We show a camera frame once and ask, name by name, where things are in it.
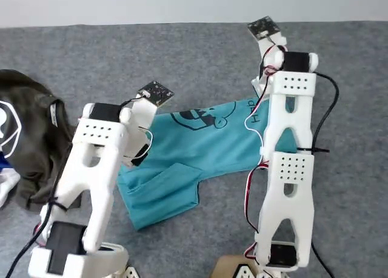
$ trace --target gray floor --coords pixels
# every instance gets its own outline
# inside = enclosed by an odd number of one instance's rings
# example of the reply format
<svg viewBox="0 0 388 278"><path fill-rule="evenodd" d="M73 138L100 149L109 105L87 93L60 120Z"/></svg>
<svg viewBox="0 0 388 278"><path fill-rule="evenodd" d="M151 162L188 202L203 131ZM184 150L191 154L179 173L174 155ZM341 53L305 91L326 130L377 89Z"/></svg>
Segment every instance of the gray floor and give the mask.
<svg viewBox="0 0 388 278"><path fill-rule="evenodd" d="M332 152L316 155L313 238L336 277L388 277L388 22L280 24L289 49L319 54L319 71L341 89L339 103L318 141ZM120 103L158 80L176 96L161 112L207 107L251 97L259 56L245 24L72 26L0 30L0 68L20 70L62 97L72 122L89 102ZM333 97L319 80L316 125ZM106 241L124 245L140 275L207 277L217 258L239 254L253 240L244 221L246 173L202 182L200 205L135 232L118 192ZM266 188L252 185L251 214ZM82 221L84 199L71 212ZM30 237L38 216L10 203L0 211L0 276ZM28 255L15 271L27 277ZM328 277L311 255L292 277Z"/></svg>

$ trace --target blue fabric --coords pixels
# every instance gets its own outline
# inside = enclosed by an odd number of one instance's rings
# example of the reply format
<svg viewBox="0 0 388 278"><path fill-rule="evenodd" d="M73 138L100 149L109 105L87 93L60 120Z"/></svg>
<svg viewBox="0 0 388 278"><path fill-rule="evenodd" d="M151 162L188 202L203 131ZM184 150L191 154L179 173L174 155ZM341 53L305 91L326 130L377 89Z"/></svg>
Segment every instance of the blue fabric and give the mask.
<svg viewBox="0 0 388 278"><path fill-rule="evenodd" d="M8 164L8 162L5 160L4 155L2 154L2 152L0 152L0 172L1 172L4 168L12 168L12 167L11 167L11 165Z"/></svg>
<svg viewBox="0 0 388 278"><path fill-rule="evenodd" d="M257 165L260 139L244 127L256 101L241 100L155 117L149 155L131 171L122 166L118 177L118 188L136 229L198 205L201 180ZM268 109L267 100L248 120L248 127L263 134ZM276 150L296 152L290 130L284 131Z"/></svg>

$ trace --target white logo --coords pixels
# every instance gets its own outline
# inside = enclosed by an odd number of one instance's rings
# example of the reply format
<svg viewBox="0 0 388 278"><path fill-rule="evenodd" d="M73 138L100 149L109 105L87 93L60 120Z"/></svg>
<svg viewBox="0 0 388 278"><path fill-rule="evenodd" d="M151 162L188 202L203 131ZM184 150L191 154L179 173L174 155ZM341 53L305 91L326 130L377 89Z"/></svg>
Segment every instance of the white logo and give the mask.
<svg viewBox="0 0 388 278"><path fill-rule="evenodd" d="M4 133L1 131L1 126L7 121L6 112L0 108L0 138L4 137Z"/></svg>
<svg viewBox="0 0 388 278"><path fill-rule="evenodd" d="M14 130L9 134L4 131L5 127L14 127ZM8 158L14 152L16 145L18 144L21 131L22 124L15 108L8 102L0 101L0 148L4 154L4 158ZM12 148L9 152L4 152L3 146L11 141L13 142Z"/></svg>

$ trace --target black circuit board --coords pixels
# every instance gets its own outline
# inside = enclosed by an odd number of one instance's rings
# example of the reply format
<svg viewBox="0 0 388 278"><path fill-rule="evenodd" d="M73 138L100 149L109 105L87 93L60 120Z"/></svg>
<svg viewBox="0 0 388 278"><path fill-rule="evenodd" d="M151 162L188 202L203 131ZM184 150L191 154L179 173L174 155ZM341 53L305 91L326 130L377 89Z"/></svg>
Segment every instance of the black circuit board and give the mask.
<svg viewBox="0 0 388 278"><path fill-rule="evenodd" d="M138 93L147 97L147 100L158 107L174 96L174 92L156 81L144 86Z"/></svg>
<svg viewBox="0 0 388 278"><path fill-rule="evenodd" d="M249 23L248 29L258 41L280 32L280 28L272 21L270 16L266 16L255 22Z"/></svg>

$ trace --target white cloth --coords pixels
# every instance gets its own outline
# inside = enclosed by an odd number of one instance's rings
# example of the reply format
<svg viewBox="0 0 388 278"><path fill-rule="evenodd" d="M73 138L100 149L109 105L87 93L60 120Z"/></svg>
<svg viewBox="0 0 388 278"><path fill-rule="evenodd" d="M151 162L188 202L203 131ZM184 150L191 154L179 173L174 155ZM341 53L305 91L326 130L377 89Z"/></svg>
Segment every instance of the white cloth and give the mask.
<svg viewBox="0 0 388 278"><path fill-rule="evenodd" d="M8 193L20 180L20 175L12 168L4 168L0 172L0 208L7 200Z"/></svg>

